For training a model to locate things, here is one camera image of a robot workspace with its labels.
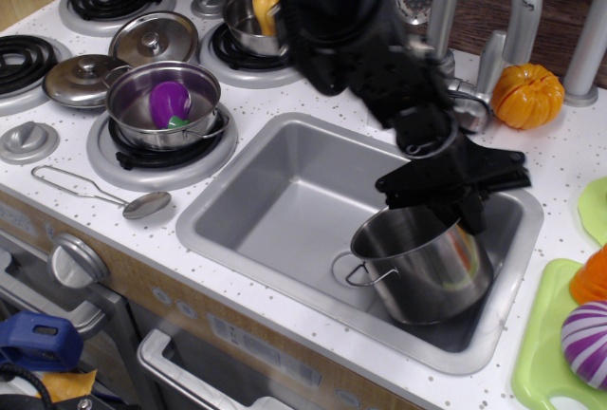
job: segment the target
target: pot lid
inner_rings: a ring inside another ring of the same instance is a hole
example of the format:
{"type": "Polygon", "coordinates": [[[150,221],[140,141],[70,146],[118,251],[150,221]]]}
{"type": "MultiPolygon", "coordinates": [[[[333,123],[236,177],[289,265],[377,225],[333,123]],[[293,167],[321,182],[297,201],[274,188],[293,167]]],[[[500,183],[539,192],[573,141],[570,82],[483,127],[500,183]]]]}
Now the pot lid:
{"type": "Polygon", "coordinates": [[[110,56],[132,66],[160,61],[188,62],[198,48],[193,22],[172,11],[147,13],[126,23],[110,44],[110,56]]]}
{"type": "Polygon", "coordinates": [[[105,101],[107,74],[126,63],[104,54],[86,54],[56,64],[45,76],[43,89],[51,99],[76,108],[95,108],[105,101]]]}

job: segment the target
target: pot handle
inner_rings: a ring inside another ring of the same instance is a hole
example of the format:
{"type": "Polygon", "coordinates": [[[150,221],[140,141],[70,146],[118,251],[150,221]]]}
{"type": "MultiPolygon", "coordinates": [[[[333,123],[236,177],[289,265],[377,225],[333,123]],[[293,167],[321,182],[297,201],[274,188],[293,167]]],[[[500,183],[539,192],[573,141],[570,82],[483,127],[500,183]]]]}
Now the pot handle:
{"type": "Polygon", "coordinates": [[[385,277],[388,276],[388,274],[392,274],[393,272],[395,272],[396,274],[398,274],[398,270],[396,268],[392,268],[391,270],[389,270],[388,272],[386,272],[383,275],[380,275],[376,280],[372,280],[371,282],[365,282],[365,283],[359,283],[359,282],[352,282],[350,280],[350,277],[352,277],[357,270],[359,270],[360,268],[364,268],[364,270],[367,270],[367,268],[364,266],[365,263],[360,263],[358,266],[356,266],[354,268],[354,270],[352,272],[350,272],[348,275],[345,276],[345,281],[350,284],[352,287],[371,287],[373,285],[375,285],[377,282],[379,282],[380,280],[383,280],[385,277]]]}
{"type": "Polygon", "coordinates": [[[121,65],[121,66],[115,66],[114,68],[109,70],[107,73],[105,73],[105,76],[103,77],[103,79],[101,81],[103,82],[105,87],[110,88],[112,86],[112,84],[114,84],[120,76],[122,76],[127,71],[132,70],[133,68],[134,67],[132,65],[128,65],[128,64],[121,65]],[[119,70],[124,70],[124,73],[120,73],[117,75],[116,72],[119,70]]]}
{"type": "Polygon", "coordinates": [[[220,133],[223,133],[224,130],[226,130],[228,128],[228,125],[230,124],[230,116],[227,115],[226,113],[224,113],[221,109],[215,109],[215,111],[217,111],[217,113],[221,116],[221,119],[223,119],[223,121],[224,121],[223,126],[219,130],[215,130],[214,132],[209,133],[208,135],[201,135],[201,134],[193,132],[191,130],[184,130],[182,132],[184,138],[187,137],[188,135],[194,135],[195,137],[199,137],[199,138],[212,138],[212,137],[219,135],[220,133]]]}

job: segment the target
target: green cutting board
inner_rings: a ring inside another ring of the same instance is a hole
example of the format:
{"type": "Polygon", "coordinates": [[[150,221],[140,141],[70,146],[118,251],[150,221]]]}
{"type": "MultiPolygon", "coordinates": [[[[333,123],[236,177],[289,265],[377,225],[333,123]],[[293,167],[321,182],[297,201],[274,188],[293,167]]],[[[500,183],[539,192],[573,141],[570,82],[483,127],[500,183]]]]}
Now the green cutting board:
{"type": "Polygon", "coordinates": [[[578,378],[561,353],[562,323],[578,306],[569,294],[569,281],[580,267],[560,258],[543,270],[512,374],[514,395],[531,410],[556,410],[550,403],[555,397],[573,399],[589,410],[607,409],[607,392],[578,378]]]}

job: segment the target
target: stainless steel sink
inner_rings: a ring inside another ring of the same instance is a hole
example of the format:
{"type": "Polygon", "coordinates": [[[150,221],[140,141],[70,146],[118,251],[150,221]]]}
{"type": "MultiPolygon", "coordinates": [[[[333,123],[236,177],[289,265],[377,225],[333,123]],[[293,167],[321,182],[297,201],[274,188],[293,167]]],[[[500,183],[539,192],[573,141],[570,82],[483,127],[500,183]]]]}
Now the stainless steel sink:
{"type": "MultiPolygon", "coordinates": [[[[422,363],[469,374],[490,360],[533,251],[543,211],[495,194],[481,234],[495,280],[466,313],[431,326],[393,321],[373,288],[345,276],[350,241],[385,205],[376,180],[403,165],[395,146],[304,114],[272,119],[177,220],[181,243],[422,363]]],[[[363,271],[355,274],[363,279],[363,271]]]]}

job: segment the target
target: speckled countertop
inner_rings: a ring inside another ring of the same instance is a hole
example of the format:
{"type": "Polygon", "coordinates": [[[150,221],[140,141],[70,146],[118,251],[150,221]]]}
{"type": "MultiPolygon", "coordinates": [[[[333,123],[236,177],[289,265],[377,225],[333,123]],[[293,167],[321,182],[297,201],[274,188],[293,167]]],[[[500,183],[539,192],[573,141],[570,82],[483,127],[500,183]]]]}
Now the speckled countertop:
{"type": "MultiPolygon", "coordinates": [[[[177,0],[175,11],[192,19],[203,35],[217,21],[192,16],[191,2],[177,0]]],[[[51,37],[66,45],[73,55],[107,52],[110,38],[86,37],[67,30],[60,22],[57,6],[58,1],[49,4],[4,30],[2,35],[51,37]]],[[[456,52],[458,77],[474,82],[477,64],[477,56],[456,52]]],[[[323,97],[306,80],[254,91],[222,84],[221,101],[237,126],[236,153],[270,118],[286,112],[308,113],[378,140],[393,139],[390,133],[367,124],[368,114],[358,99],[348,93],[323,97]]],[[[169,209],[137,221],[123,219],[120,210],[110,204],[82,200],[35,181],[29,173],[34,164],[0,163],[0,188],[69,219],[91,235],[104,237],[109,244],[129,251],[190,286],[201,288],[245,313],[262,317],[268,326],[425,408],[521,409],[524,407],[512,394],[510,377],[543,268],[555,258],[584,262],[598,248],[581,227],[577,199],[586,184],[607,176],[606,109],[607,92],[600,90],[594,105],[584,108],[566,105],[553,122],[541,128],[519,132],[495,122],[475,138],[485,146],[526,153],[533,182],[528,192],[543,205],[544,223],[491,361],[479,372],[467,376],[437,372],[282,293],[186,250],[176,238],[175,222],[211,178],[172,191],[169,209]]],[[[59,132],[61,143],[41,163],[99,180],[88,162],[85,147],[88,130],[101,112],[69,109],[49,101],[27,112],[0,118],[0,134],[25,121],[47,123],[59,132]]],[[[125,199],[141,195],[103,182],[100,185],[125,199]]]]}

